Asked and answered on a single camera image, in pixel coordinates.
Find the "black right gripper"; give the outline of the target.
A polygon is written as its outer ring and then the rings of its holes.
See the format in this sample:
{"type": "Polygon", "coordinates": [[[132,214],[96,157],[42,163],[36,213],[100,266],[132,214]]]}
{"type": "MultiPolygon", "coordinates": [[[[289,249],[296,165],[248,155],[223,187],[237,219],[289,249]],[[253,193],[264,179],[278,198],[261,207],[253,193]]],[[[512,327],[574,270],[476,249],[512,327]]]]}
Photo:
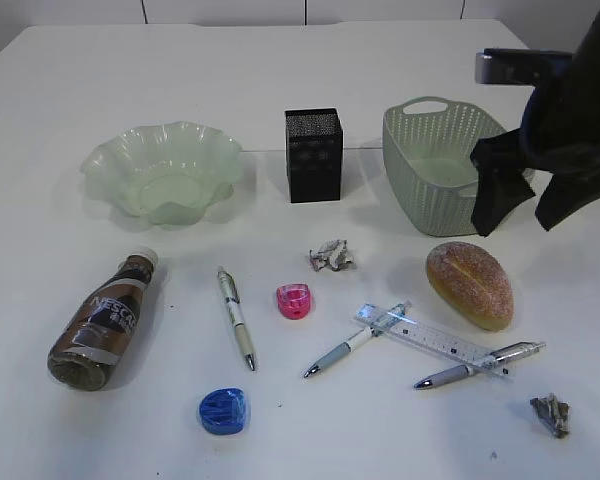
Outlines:
{"type": "Polygon", "coordinates": [[[535,196],[524,177],[520,143],[530,167],[555,174],[535,210],[545,231],[600,199],[600,59],[575,59],[539,85],[521,131],[476,143],[470,154],[478,173],[471,221],[480,236],[489,236],[535,196]]]}

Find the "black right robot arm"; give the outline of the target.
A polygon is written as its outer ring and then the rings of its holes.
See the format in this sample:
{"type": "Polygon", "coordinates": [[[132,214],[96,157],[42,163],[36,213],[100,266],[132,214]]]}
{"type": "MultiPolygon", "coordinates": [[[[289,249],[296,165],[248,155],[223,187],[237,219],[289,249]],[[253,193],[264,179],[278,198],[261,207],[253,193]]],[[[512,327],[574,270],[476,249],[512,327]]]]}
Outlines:
{"type": "Polygon", "coordinates": [[[485,85],[529,85],[519,128],[479,140],[471,222],[483,237],[533,197],[525,170],[548,172],[535,216],[545,230],[600,199],[600,10],[575,53],[488,48],[476,56],[485,85]]]}

